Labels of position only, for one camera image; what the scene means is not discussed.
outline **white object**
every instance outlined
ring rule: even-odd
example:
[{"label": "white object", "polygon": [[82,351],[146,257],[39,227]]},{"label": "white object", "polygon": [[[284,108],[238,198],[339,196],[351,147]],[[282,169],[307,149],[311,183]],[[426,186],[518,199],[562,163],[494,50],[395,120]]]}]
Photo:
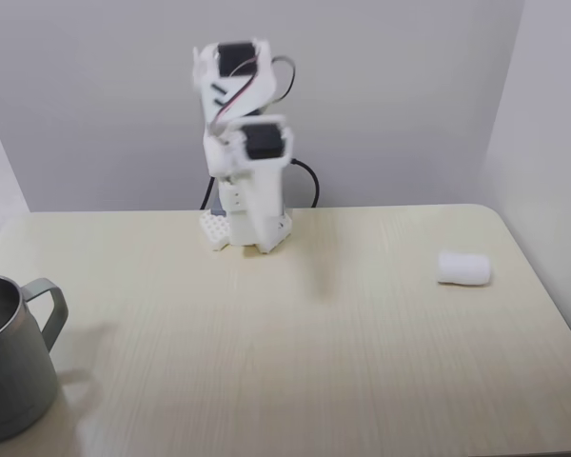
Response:
[{"label": "white object", "polygon": [[[230,214],[230,219],[237,219],[240,217],[236,212]],[[258,250],[261,253],[268,253],[272,248],[279,245],[288,234],[292,231],[292,219],[283,214],[277,217],[277,230],[271,235],[271,238],[266,240],[266,244],[259,244]],[[247,227],[249,221],[244,218],[240,224],[235,224],[234,227],[239,231],[232,232],[230,230],[230,223],[225,216],[217,216],[211,214],[211,211],[205,211],[199,219],[201,229],[203,230],[206,238],[208,239],[212,250],[221,250],[226,245],[233,246],[247,246],[253,244],[254,231],[252,227]]]},{"label": "white object", "polygon": [[[276,89],[268,42],[250,43],[256,50],[257,72],[253,76],[221,77],[219,44],[215,43],[200,53],[194,50],[193,85],[201,95],[207,169],[218,182],[228,225],[227,242],[233,246],[256,245],[260,252],[268,253],[291,232],[291,219],[284,211],[282,172],[292,160],[294,135],[284,116],[248,115],[262,112]],[[246,84],[249,86],[239,93]],[[267,125],[279,130],[283,151],[279,157],[252,159],[246,149],[245,129]],[[211,245],[221,249],[224,236],[215,238],[211,225],[207,225],[210,221],[203,215],[201,226]]]},{"label": "white object", "polygon": [[[0,457],[571,449],[571,331],[495,212],[293,215],[267,256],[212,255],[198,211],[9,223],[0,274],[47,275],[70,315],[50,354],[64,388]],[[444,243],[490,250],[506,280],[436,288]]]},{"label": "white object", "polygon": [[438,257],[438,282],[483,286],[491,279],[491,262],[480,254],[442,252]]},{"label": "white object", "polygon": [[220,250],[229,243],[230,226],[225,216],[213,215],[208,210],[201,214],[199,222],[213,250]]}]

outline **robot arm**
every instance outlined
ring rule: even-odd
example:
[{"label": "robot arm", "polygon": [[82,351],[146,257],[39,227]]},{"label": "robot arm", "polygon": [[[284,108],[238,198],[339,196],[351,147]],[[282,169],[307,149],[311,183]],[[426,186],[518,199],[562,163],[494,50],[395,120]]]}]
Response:
[{"label": "robot arm", "polygon": [[291,229],[282,172],[292,160],[293,135],[284,116],[263,115],[276,89],[268,42],[195,50],[193,80],[206,120],[207,168],[226,211],[226,243],[269,252]]}]

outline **wooden table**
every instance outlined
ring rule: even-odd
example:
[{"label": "wooden table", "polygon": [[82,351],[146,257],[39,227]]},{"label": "wooden table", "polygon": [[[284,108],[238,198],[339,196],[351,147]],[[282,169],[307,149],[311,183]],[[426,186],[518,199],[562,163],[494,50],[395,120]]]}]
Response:
[{"label": "wooden table", "polygon": [[[300,209],[273,253],[199,213],[32,214],[0,274],[69,301],[63,385],[0,456],[465,456],[571,449],[571,332],[477,206]],[[439,251],[490,256],[484,288]],[[50,303],[37,304],[40,321]]]}]

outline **stainless steel mug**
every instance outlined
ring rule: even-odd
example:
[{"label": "stainless steel mug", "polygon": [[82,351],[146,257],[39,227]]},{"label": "stainless steel mug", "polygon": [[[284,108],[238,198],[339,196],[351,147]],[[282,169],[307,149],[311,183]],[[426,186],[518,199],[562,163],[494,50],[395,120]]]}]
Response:
[{"label": "stainless steel mug", "polygon": [[[28,301],[45,292],[54,307],[41,331]],[[48,279],[19,288],[0,277],[0,440],[31,426],[53,402],[58,385],[49,351],[67,319],[64,294]]]}]

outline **white cylinder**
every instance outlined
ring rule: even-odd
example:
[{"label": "white cylinder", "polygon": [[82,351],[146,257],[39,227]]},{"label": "white cylinder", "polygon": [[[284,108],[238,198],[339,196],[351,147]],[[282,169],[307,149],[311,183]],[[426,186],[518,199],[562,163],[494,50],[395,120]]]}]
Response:
[{"label": "white cylinder", "polygon": [[438,282],[483,286],[491,279],[491,262],[480,254],[442,252],[438,258]]}]

